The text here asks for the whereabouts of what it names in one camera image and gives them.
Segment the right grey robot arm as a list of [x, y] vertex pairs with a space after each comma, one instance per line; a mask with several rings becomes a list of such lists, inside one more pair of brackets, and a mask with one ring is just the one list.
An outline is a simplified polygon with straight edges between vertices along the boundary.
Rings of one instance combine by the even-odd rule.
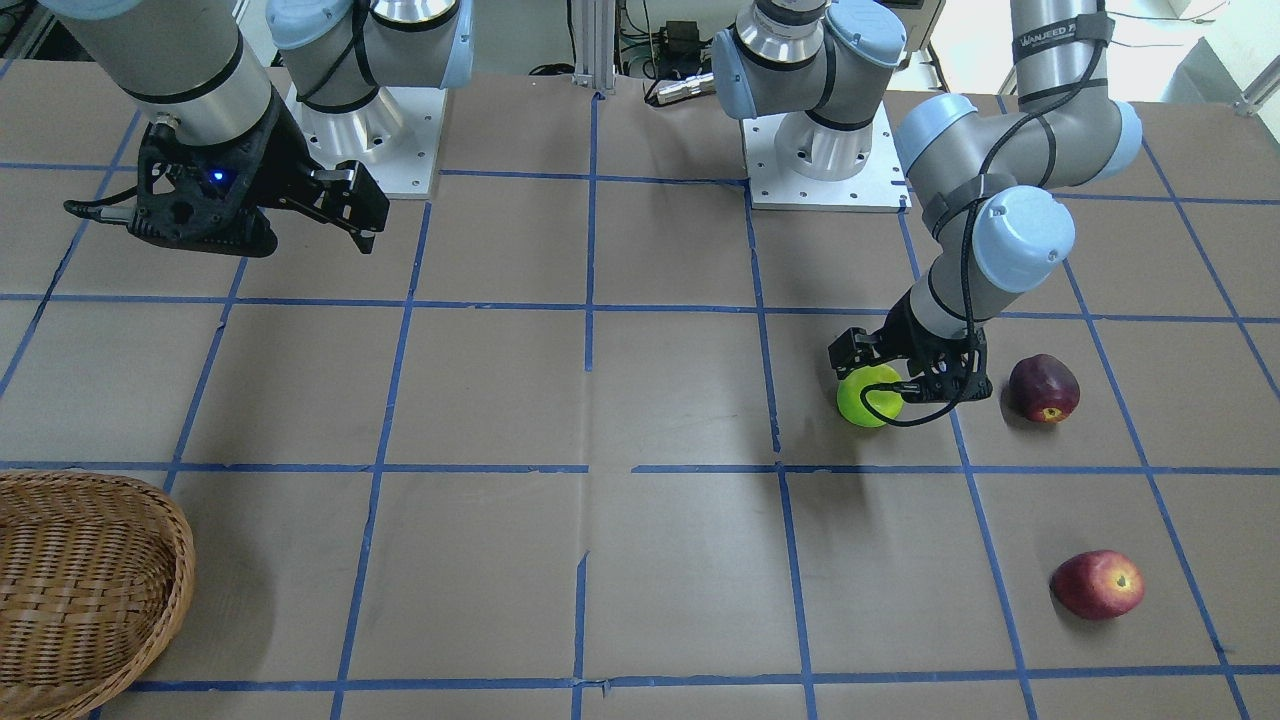
[[266, 258], [268, 209], [370, 254], [390, 201], [376, 168], [412, 137], [396, 88], [470, 82], [470, 1], [270, 1], [285, 99], [220, 1], [50, 1], [146, 119], [132, 188], [63, 206], [163, 249]]

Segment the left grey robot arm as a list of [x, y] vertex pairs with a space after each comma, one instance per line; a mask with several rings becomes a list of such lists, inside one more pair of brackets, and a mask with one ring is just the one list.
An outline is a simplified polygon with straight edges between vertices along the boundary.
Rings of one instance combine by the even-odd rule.
[[[893, 132], [899, 167], [940, 255], [874, 332], [828, 347], [840, 379], [904, 360], [878, 382], [909, 404], [986, 398], [984, 324], [1038, 287], [1070, 254], [1075, 224], [1052, 190], [1117, 174], [1142, 123], [1108, 94], [1114, 18], [1102, 1], [1014, 1], [1018, 109], [980, 114], [957, 94], [915, 106]], [[782, 115], [787, 164], [836, 181], [860, 168], [873, 120], [905, 50], [900, 18], [877, 1], [754, 1], [710, 44], [724, 113]]]

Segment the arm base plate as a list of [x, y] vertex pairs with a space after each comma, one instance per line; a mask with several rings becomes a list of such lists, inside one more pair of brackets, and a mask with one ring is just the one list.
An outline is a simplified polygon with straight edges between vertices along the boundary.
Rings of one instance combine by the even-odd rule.
[[819, 126], [803, 111], [740, 126], [755, 209], [896, 213], [911, 206], [884, 104], [855, 131]]
[[361, 108], [329, 113], [298, 102], [292, 87], [285, 105], [315, 161], [330, 169], [360, 161], [387, 197], [426, 200], [448, 99], [444, 88], [383, 87]]

